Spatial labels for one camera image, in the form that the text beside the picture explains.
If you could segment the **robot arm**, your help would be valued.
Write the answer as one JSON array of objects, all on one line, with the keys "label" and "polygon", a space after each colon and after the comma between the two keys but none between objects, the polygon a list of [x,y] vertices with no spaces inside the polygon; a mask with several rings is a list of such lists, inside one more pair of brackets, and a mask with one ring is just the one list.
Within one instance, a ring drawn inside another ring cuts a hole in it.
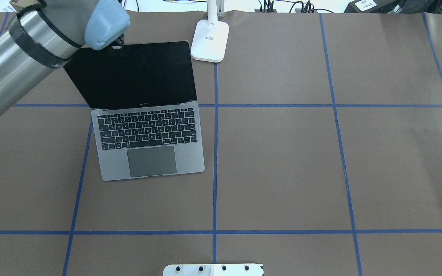
[{"label": "robot arm", "polygon": [[130,16],[119,0],[39,0],[0,36],[0,116],[84,45],[103,49]]}]

